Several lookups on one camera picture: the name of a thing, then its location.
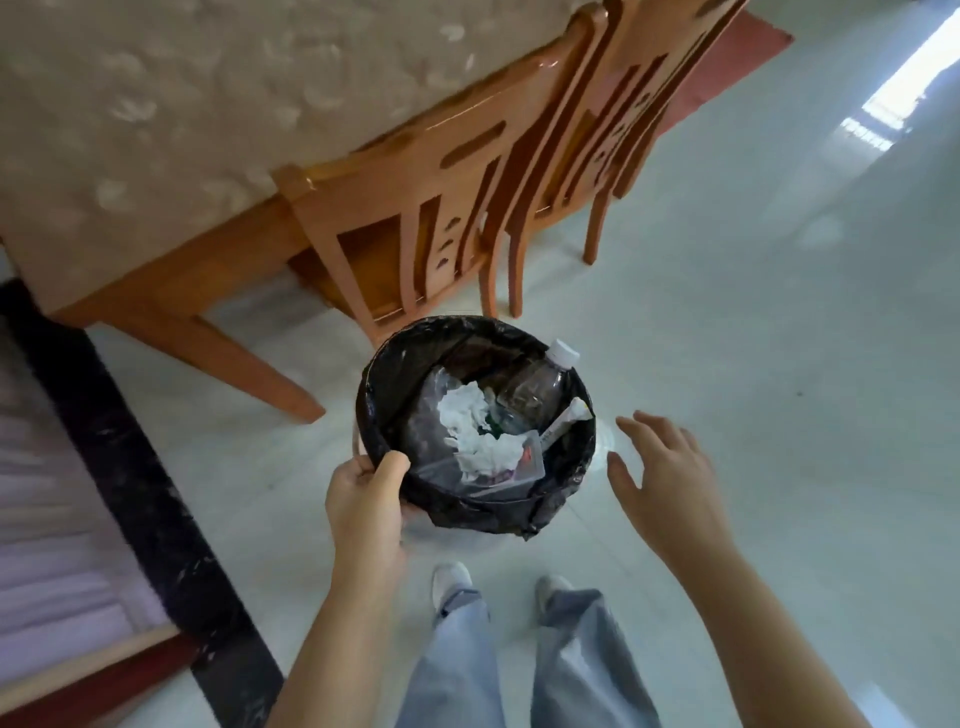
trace chair back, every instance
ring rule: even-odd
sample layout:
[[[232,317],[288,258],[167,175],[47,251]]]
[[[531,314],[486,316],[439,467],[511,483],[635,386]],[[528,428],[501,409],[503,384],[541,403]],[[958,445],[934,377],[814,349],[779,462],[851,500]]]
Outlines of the chair back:
[[[553,216],[615,181],[643,132],[747,0],[605,0],[611,21],[568,123],[554,132],[550,167],[530,180],[526,209]]]
[[[417,318],[489,259],[556,113],[605,30],[597,4],[555,42],[345,158],[274,173],[281,194],[349,307],[374,341],[378,323],[345,247],[354,231],[393,225],[395,318]],[[515,144],[538,120],[538,144]]]

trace left hand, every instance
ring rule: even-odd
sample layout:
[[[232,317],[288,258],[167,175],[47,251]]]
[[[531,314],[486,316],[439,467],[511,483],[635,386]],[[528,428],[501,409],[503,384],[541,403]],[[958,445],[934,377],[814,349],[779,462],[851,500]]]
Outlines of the left hand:
[[[340,465],[326,491],[326,515],[336,550],[333,583],[392,591],[406,568],[400,546],[400,483],[410,469],[402,452],[388,452],[380,467],[366,455]]]

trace red rug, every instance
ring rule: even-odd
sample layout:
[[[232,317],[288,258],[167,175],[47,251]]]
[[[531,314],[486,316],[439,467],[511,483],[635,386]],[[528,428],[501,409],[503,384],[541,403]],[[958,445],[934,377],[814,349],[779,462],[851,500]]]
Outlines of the red rug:
[[[677,89],[660,133],[749,76],[792,42],[789,33],[741,12]]]

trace forearm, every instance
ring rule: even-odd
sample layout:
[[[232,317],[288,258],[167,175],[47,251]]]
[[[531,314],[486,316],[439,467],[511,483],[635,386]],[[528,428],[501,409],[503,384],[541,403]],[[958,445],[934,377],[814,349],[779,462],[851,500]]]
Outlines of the forearm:
[[[745,728],[869,728],[756,571],[731,548],[681,579]]]
[[[393,589],[336,576],[268,728],[368,728],[376,710]]]

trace white bottle cap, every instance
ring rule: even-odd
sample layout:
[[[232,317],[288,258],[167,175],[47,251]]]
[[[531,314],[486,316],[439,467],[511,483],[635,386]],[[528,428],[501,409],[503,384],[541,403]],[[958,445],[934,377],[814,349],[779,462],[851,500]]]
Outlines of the white bottle cap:
[[[546,352],[546,357],[561,369],[572,369],[580,360],[580,354],[560,339],[554,339]]]

